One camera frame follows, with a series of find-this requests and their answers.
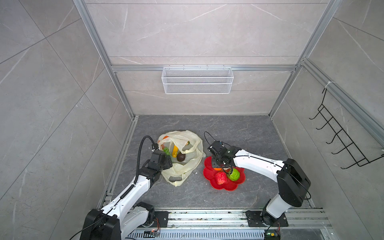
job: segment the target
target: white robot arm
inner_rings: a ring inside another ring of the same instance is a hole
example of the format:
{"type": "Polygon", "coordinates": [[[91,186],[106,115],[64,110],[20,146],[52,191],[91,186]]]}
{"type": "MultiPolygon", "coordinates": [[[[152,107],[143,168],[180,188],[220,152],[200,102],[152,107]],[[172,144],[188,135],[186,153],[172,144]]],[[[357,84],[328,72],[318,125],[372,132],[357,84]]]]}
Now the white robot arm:
{"type": "Polygon", "coordinates": [[[265,206],[261,213],[265,225],[273,225],[290,207],[300,207],[311,185],[304,171],[293,159],[273,160],[252,154],[239,147],[226,148],[221,141],[214,141],[208,150],[214,154],[212,167],[242,167],[252,170],[277,182],[279,193],[265,206]]]}
{"type": "Polygon", "coordinates": [[[139,146],[136,176],[108,205],[88,213],[80,240],[121,240],[138,226],[151,226],[154,222],[154,206],[140,202],[130,210],[159,179],[161,171],[170,167],[170,157],[158,149],[151,137],[145,136],[139,146]],[[152,141],[153,153],[151,159],[139,169],[141,148],[146,138],[152,141]]]}
{"type": "MultiPolygon", "coordinates": [[[[273,160],[234,146],[227,149],[222,142],[216,140],[208,150],[215,155],[212,158],[212,167],[242,167],[278,183],[279,193],[265,205],[261,215],[258,216],[267,226],[275,224],[288,208],[300,207],[311,185],[303,170],[292,159],[273,160]]],[[[101,210],[93,209],[88,213],[80,240],[121,240],[138,226],[151,226],[154,222],[153,206],[140,202],[132,211],[130,210],[159,179],[161,171],[170,167],[172,167],[170,157],[158,150],[151,137],[145,136],[139,147],[136,176],[108,205],[101,210]],[[152,141],[154,150],[151,159],[139,169],[140,152],[145,138],[152,141]]]]}

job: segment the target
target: white plastic bag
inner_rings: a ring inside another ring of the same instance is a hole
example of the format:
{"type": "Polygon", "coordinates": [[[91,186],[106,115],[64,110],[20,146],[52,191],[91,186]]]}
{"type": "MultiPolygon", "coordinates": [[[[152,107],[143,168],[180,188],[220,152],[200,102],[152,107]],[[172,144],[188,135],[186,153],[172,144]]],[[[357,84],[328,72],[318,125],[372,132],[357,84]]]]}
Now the white plastic bag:
{"type": "Polygon", "coordinates": [[[205,157],[203,141],[198,135],[191,131],[167,132],[159,137],[157,143],[159,144],[160,150],[163,150],[164,147],[169,148],[173,166],[163,170],[161,174],[167,182],[174,186],[180,186],[199,165],[201,159],[205,157]],[[185,154],[185,160],[183,162],[178,162],[176,158],[172,157],[174,145],[176,145],[181,153],[185,154]],[[182,180],[171,182],[169,180],[170,177],[181,177],[182,180]]]}

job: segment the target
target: wire basket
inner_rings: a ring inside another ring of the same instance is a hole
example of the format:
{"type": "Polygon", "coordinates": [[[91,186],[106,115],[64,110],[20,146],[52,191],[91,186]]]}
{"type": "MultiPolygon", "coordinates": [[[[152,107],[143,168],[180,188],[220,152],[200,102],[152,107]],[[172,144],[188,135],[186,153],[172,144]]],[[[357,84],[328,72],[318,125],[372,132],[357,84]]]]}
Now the wire basket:
{"type": "Polygon", "coordinates": [[[166,94],[229,93],[230,67],[166,67],[161,75],[166,94]]]}

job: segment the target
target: gray tile wall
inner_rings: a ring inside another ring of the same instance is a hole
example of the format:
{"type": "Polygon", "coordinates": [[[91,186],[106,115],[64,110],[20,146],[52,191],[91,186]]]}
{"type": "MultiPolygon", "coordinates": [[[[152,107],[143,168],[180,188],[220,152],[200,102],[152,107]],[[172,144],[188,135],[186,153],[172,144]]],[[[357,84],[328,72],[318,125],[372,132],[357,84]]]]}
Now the gray tile wall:
{"type": "MultiPolygon", "coordinates": [[[[384,124],[384,4],[380,0],[344,0],[310,55],[333,81],[384,124]]],[[[323,91],[306,70],[296,78],[273,120],[292,157],[312,181],[317,207],[324,207],[340,239],[383,239],[384,159],[341,169],[354,163],[324,119],[314,117],[323,91]]],[[[324,104],[363,154],[373,160],[382,146],[327,93],[324,104]]],[[[348,148],[360,160],[354,147],[348,148]]]]}
{"type": "Polygon", "coordinates": [[[87,6],[114,64],[291,64],[326,3],[91,0],[87,6]]]}
{"type": "Polygon", "coordinates": [[[384,125],[384,1],[344,0],[310,59],[384,125]]]}
{"type": "Polygon", "coordinates": [[[235,71],[229,94],[165,94],[161,71],[118,72],[136,114],[268,114],[290,72],[235,71]]]}
{"type": "Polygon", "coordinates": [[[5,0],[0,16],[0,238],[67,240],[128,114],[71,0],[5,0]]]}
{"type": "MultiPolygon", "coordinates": [[[[327,5],[326,0],[86,2],[112,64],[127,65],[296,64],[327,5]]],[[[234,75],[230,94],[205,96],[165,95],[160,72],[120,72],[119,79],[136,114],[268,114],[289,73],[234,75]]]]}

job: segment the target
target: red plate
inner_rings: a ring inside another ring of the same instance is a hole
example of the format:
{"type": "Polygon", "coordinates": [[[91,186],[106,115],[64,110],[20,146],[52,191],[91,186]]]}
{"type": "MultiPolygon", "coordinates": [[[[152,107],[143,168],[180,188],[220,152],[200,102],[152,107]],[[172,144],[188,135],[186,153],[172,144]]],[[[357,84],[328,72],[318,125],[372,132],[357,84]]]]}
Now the red plate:
{"type": "Polygon", "coordinates": [[[234,191],[239,184],[245,182],[244,168],[235,167],[240,172],[240,178],[237,181],[231,181],[228,178],[227,183],[219,185],[217,184],[215,179],[215,174],[217,173],[217,171],[212,168],[212,157],[207,157],[205,159],[204,166],[205,168],[203,170],[203,175],[211,183],[211,186],[215,189],[225,189],[227,191],[234,191]]]}

